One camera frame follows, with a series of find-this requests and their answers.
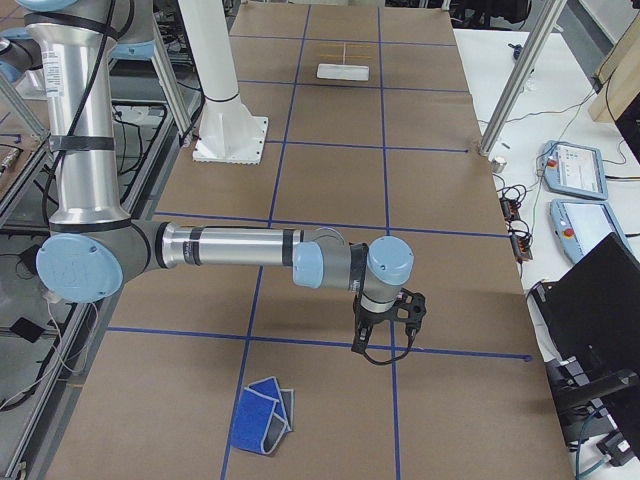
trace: electronic device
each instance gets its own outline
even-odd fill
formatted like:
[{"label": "electronic device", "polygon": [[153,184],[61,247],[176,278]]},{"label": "electronic device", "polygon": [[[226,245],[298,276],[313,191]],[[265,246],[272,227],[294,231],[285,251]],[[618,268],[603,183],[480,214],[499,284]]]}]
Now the electronic device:
[{"label": "electronic device", "polygon": [[629,247],[607,202],[552,200],[550,213],[562,249],[573,263],[578,263],[611,232],[617,233]]},{"label": "electronic device", "polygon": [[558,282],[532,290],[562,358],[575,357],[591,384],[603,384],[589,389],[588,398],[600,398],[635,454],[640,453],[640,386],[622,382],[627,388],[610,393],[615,389],[602,380],[621,371],[640,373],[639,291],[640,263],[615,233]]},{"label": "electronic device", "polygon": [[600,150],[550,141],[543,151],[540,168],[549,190],[593,200],[607,199],[607,181]]}]

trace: metal frame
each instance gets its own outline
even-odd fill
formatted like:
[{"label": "metal frame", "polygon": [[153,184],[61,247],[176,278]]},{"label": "metal frame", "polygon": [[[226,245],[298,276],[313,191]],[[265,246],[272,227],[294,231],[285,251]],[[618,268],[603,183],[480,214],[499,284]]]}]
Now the metal frame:
[{"label": "metal frame", "polygon": [[558,21],[560,13],[564,8],[567,0],[547,0],[540,12],[538,21],[536,22],[527,42],[522,49],[522,53],[518,58],[515,68],[511,72],[509,80],[502,91],[502,95],[496,104],[496,108],[491,115],[491,119],[487,124],[487,128],[482,136],[482,140],[478,147],[480,155],[487,157],[494,145],[498,141],[500,132],[504,128],[509,114],[518,100],[518,96],[524,84],[529,78],[534,68],[536,60],[542,52],[544,45],[549,38],[553,28]]}]

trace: white rectangular object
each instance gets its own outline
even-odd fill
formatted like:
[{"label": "white rectangular object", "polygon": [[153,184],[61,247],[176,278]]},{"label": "white rectangular object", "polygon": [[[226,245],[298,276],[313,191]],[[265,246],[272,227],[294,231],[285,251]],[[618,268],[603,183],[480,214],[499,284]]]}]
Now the white rectangular object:
[{"label": "white rectangular object", "polygon": [[337,65],[321,63],[318,65],[318,78],[327,80],[352,80],[366,82],[369,80],[369,67],[363,65]]}]

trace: grid line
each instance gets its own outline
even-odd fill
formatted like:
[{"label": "grid line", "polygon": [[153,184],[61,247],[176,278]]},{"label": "grid line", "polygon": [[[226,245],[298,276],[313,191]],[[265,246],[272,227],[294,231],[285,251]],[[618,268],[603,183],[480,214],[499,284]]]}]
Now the grid line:
[{"label": "grid line", "polygon": [[380,36],[378,40],[347,40],[344,38],[302,38],[302,37],[278,37],[275,35],[229,35],[231,38],[257,38],[265,40],[308,40],[311,42],[347,42],[347,43],[375,43],[378,45],[419,45],[423,47],[457,47],[454,43],[429,43],[429,42],[391,42],[382,41]]},{"label": "grid line", "polygon": [[227,476],[227,467],[229,466],[229,453],[231,451],[231,429],[233,428],[233,420],[238,406],[238,400],[240,399],[240,392],[242,391],[242,383],[244,379],[244,369],[247,366],[247,357],[249,356],[249,347],[251,344],[251,332],[253,331],[253,320],[255,318],[256,309],[258,306],[258,296],[260,294],[260,283],[262,281],[263,267],[258,269],[258,276],[256,278],[256,288],[253,293],[253,301],[251,303],[251,313],[249,315],[249,325],[247,326],[247,335],[244,339],[244,350],[242,352],[242,361],[240,362],[240,372],[238,373],[238,383],[236,384],[236,394],[233,400],[233,409],[231,410],[231,420],[229,421],[229,431],[227,432],[227,443],[224,447],[224,457],[222,461],[222,468],[220,470],[220,480],[224,480]]},{"label": "grid line", "polygon": [[434,93],[467,93],[469,90],[456,90],[448,88],[419,88],[419,87],[384,87],[376,85],[334,85],[331,83],[308,83],[308,82],[283,82],[277,80],[238,80],[238,83],[258,83],[266,85],[299,85],[302,87],[337,87],[337,88],[364,88],[369,90],[406,90],[409,92],[434,92]]},{"label": "grid line", "polygon": [[[296,76],[294,79],[294,82],[298,81],[298,76],[300,75],[300,64],[302,63],[302,52],[304,50],[304,37],[307,34],[307,27],[309,26],[309,16],[311,14],[311,5],[309,5],[307,7],[307,16],[305,19],[305,23],[304,23],[304,31],[302,34],[302,41],[300,42],[300,53],[298,55],[298,65],[296,67]],[[269,219],[267,220],[267,228],[270,228],[271,225],[273,224],[273,213],[275,210],[275,205],[276,205],[276,200],[278,197],[278,188],[280,186],[280,175],[282,173],[282,164],[284,161],[284,155],[285,155],[285,151],[286,151],[286,140],[287,140],[287,136],[289,134],[289,126],[291,124],[291,114],[293,112],[293,103],[295,101],[295,96],[296,96],[296,85],[293,85],[293,89],[291,92],[291,101],[289,103],[289,113],[287,116],[287,123],[285,126],[285,130],[284,130],[284,142],[282,145],[282,149],[280,151],[280,159],[278,161],[278,171],[276,173],[276,180],[275,180],[275,184],[273,187],[273,196],[271,198],[271,207],[269,209]],[[227,468],[229,465],[229,454],[230,454],[230,449],[231,449],[231,429],[233,428],[233,421],[234,421],[234,417],[236,414],[236,408],[238,406],[238,401],[240,399],[240,393],[242,391],[242,385],[244,383],[244,371],[247,365],[247,357],[249,355],[249,348],[251,346],[251,334],[253,332],[253,321],[255,319],[255,313],[257,310],[257,305],[258,305],[258,299],[260,297],[260,285],[262,283],[262,272],[263,272],[263,267],[260,267],[260,269],[258,270],[258,278],[256,280],[256,288],[255,288],[255,292],[254,292],[254,296],[253,296],[253,303],[251,306],[251,315],[249,317],[249,326],[247,327],[247,339],[245,340],[245,344],[244,344],[244,352],[242,355],[242,362],[240,364],[240,372],[238,374],[238,383],[236,385],[236,396],[233,402],[233,410],[231,413],[231,420],[229,422],[229,432],[227,434],[227,444],[225,447],[225,452],[224,452],[224,460],[223,460],[223,464],[222,464],[222,470],[220,472],[220,480],[225,480],[226,476],[227,476]]]},{"label": "grid line", "polygon": [[[383,226],[377,226],[377,225],[360,225],[360,224],[350,224],[350,223],[311,222],[311,221],[305,221],[305,220],[286,220],[286,219],[268,220],[268,219],[262,219],[262,218],[232,217],[232,216],[225,216],[225,215],[207,215],[202,213],[182,213],[182,212],[166,212],[166,211],[155,212],[155,215],[162,215],[166,217],[186,217],[186,218],[201,218],[201,219],[210,219],[210,220],[256,222],[256,223],[267,223],[267,224],[271,222],[271,226],[273,224],[309,225],[313,227],[353,228],[354,230],[380,230],[383,232],[387,231],[386,226],[383,227]],[[423,234],[433,234],[433,235],[459,235],[463,237],[509,238],[509,235],[506,233],[464,232],[464,231],[458,231],[458,230],[394,227],[393,225],[389,226],[389,232],[423,233]]]},{"label": "grid line", "polygon": [[[144,327],[127,327],[127,326],[113,326],[108,327],[109,332],[117,333],[140,333],[144,335],[165,335],[170,337],[197,337],[197,338],[213,338],[216,340],[234,340],[234,341],[247,341],[262,342],[262,343],[281,343],[290,345],[308,345],[314,347],[328,347],[328,348],[351,348],[351,343],[337,342],[328,340],[311,340],[311,339],[298,339],[287,337],[265,337],[256,335],[234,335],[229,333],[215,333],[215,332],[196,332],[189,330],[165,330],[159,328],[144,328]],[[372,350],[390,352],[390,345],[373,344],[369,345]],[[457,357],[483,357],[502,360],[519,360],[522,362],[531,362],[533,356],[523,353],[501,353],[501,352],[484,352],[476,350],[456,350],[447,348],[423,348],[412,347],[411,354],[418,355],[449,355]]]},{"label": "grid line", "polygon": [[[384,177],[384,210],[386,234],[391,235],[391,217],[389,207],[389,181],[387,176],[387,135],[384,118],[384,63],[382,59],[382,22],[380,8],[376,9],[378,21],[378,61],[380,62],[380,116],[382,119],[382,168]],[[391,358],[396,356],[396,336],[393,322],[389,322],[391,339]],[[393,450],[395,460],[396,480],[402,479],[402,464],[400,456],[400,421],[398,419],[398,371],[396,362],[391,363],[391,405],[393,412]]]},{"label": "grid line", "polygon": [[469,153],[468,148],[440,148],[440,147],[403,147],[403,146],[381,146],[356,143],[326,143],[326,142],[304,142],[297,140],[267,140],[266,143],[277,143],[282,145],[308,145],[311,147],[335,147],[335,148],[368,148],[371,150],[409,150],[417,152],[444,152],[444,153]]}]

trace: aluminum pole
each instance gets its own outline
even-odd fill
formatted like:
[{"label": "aluminum pole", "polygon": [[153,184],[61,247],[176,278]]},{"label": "aluminum pole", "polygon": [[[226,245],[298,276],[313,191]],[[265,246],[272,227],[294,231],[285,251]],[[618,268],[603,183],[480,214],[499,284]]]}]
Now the aluminum pole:
[{"label": "aluminum pole", "polygon": [[491,120],[489,120],[489,124],[487,125],[487,129],[482,136],[478,149],[480,155],[488,156],[498,141],[500,132],[502,132],[504,124],[516,104],[518,95],[520,95],[566,3],[567,0],[547,0],[544,4],[538,21],[533,27],[531,34],[529,34],[529,38],[522,49],[515,68],[511,72],[509,80],[507,80],[500,100],[498,100],[493,115],[491,115]]},{"label": "aluminum pole", "polygon": [[158,28],[155,18],[153,19],[153,41],[155,43],[155,49],[153,57],[151,57],[151,63],[153,63],[153,67],[156,70],[160,86],[164,91],[164,96],[167,98],[169,109],[176,121],[180,135],[183,138],[187,137],[190,133],[189,127],[191,125],[189,113],[184,103],[184,97],[178,88],[178,80],[173,72],[173,67],[171,66],[169,55],[165,50],[162,35],[160,34],[160,29]]},{"label": "aluminum pole", "polygon": [[40,122],[33,111],[31,111],[29,105],[22,99],[13,85],[1,74],[0,96],[2,97],[2,102],[6,103],[10,111],[20,119],[33,138],[40,141],[45,139],[49,133],[47,128]]}]

